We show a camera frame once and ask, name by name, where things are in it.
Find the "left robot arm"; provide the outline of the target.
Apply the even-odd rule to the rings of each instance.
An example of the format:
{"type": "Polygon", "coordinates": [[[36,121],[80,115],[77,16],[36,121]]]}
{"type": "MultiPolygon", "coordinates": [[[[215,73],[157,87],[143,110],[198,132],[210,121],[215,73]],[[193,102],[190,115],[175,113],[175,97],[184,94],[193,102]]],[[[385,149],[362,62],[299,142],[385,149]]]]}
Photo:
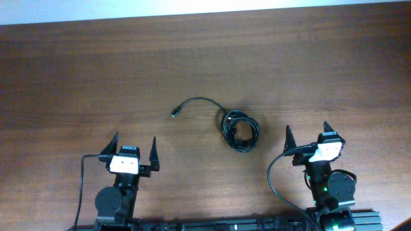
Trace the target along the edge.
{"type": "Polygon", "coordinates": [[[133,218],[139,181],[150,178],[152,172],[160,171],[156,139],[153,139],[148,165],[141,163],[140,149],[137,146],[118,147],[119,134],[100,153],[99,161],[115,175],[114,183],[96,195],[94,204],[98,215],[95,230],[138,230],[133,218]]]}

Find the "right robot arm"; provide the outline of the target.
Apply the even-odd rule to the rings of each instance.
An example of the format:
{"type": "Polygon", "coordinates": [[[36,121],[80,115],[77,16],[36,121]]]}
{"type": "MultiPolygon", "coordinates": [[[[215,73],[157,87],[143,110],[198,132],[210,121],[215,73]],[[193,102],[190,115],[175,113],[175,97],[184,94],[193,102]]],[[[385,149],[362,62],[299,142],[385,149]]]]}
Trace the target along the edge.
{"type": "Polygon", "coordinates": [[[350,207],[355,204],[357,177],[343,169],[332,169],[331,163],[341,156],[345,140],[329,125],[317,140],[298,146],[290,126],[286,127],[283,153],[292,157],[293,166],[304,166],[304,181],[315,206],[305,213],[321,230],[355,229],[350,207]]]}

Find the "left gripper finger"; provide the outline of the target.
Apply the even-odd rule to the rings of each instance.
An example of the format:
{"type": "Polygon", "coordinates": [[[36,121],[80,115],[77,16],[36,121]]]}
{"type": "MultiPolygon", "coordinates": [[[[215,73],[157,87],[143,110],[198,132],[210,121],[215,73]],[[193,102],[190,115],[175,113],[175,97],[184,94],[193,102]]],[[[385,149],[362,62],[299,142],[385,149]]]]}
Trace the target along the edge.
{"type": "Polygon", "coordinates": [[[115,155],[117,153],[118,140],[119,140],[119,133],[116,132],[112,140],[101,151],[100,155],[103,155],[103,156],[115,155]]]}
{"type": "Polygon", "coordinates": [[[160,171],[160,162],[159,162],[159,157],[157,153],[156,137],[153,138],[149,161],[150,161],[150,169],[152,171],[160,171]]]}

